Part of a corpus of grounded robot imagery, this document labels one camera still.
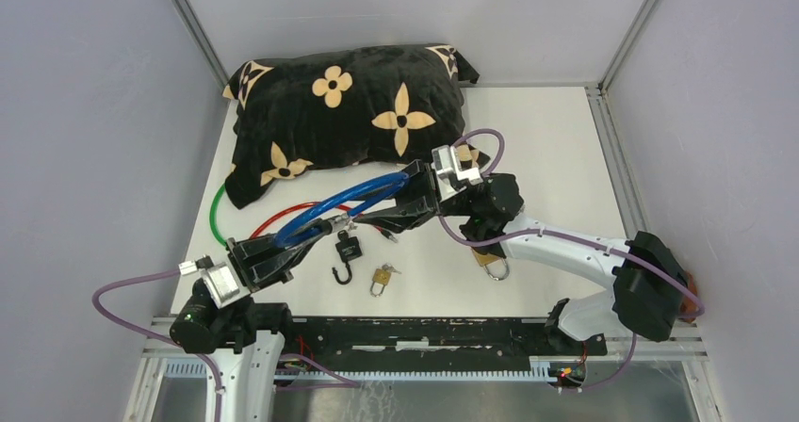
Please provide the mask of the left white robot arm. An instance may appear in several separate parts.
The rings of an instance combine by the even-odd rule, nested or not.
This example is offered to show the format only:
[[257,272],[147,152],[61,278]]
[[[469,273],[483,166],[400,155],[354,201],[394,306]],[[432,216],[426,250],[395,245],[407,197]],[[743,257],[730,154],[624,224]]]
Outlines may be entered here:
[[316,220],[292,235],[229,237],[224,259],[204,256],[180,265],[181,274],[195,281],[169,338],[204,362],[212,420],[266,421],[278,375],[321,369],[287,304],[257,303],[253,296],[288,283],[292,269],[332,231],[330,221]]

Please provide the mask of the blue cable lock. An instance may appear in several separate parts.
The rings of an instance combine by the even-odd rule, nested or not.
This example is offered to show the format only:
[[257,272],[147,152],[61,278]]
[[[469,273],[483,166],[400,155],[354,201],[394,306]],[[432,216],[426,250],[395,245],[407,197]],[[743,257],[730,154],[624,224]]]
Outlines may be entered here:
[[345,189],[345,190],[343,190],[343,191],[341,191],[339,193],[336,193],[335,195],[333,195],[333,196],[323,200],[322,202],[318,203],[318,205],[316,205],[316,206],[314,206],[314,207],[312,207],[310,209],[305,210],[304,212],[299,214],[297,217],[295,217],[291,221],[304,222],[304,221],[317,220],[322,215],[324,215],[325,213],[327,213],[328,211],[330,211],[330,210],[332,210],[334,208],[337,208],[342,203],[361,200],[361,202],[358,205],[354,206],[352,209],[349,209],[349,210],[347,210],[345,212],[349,216],[351,216],[352,218],[355,218],[356,216],[362,214],[363,212],[365,212],[368,209],[367,208],[367,196],[368,196],[368,193],[373,188],[373,186],[371,184],[372,184],[372,181],[371,181],[371,179],[369,179],[369,180],[367,180],[367,181],[365,181],[363,183],[360,183],[360,184],[358,184],[356,186],[349,187],[349,188],[347,188],[347,189]]

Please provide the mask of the large brass padlock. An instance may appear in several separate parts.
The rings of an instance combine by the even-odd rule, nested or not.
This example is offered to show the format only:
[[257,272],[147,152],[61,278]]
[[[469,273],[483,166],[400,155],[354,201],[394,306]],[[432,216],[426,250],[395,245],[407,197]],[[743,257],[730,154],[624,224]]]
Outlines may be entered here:
[[501,282],[510,276],[510,265],[505,258],[491,253],[480,253],[476,250],[472,250],[472,254],[478,266],[482,268],[491,280]]

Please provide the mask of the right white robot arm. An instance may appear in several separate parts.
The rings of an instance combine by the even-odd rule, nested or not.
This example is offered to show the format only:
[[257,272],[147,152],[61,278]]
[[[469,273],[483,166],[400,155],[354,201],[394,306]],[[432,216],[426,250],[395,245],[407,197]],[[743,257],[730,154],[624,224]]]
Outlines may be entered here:
[[491,262],[530,261],[600,286],[591,296],[558,301],[549,313],[544,339],[557,354],[615,331],[665,341],[677,320],[704,312],[690,274],[656,235],[610,238],[547,225],[525,214],[510,173],[414,163],[383,185],[394,206],[358,214],[355,222],[401,234],[438,219],[453,240]]

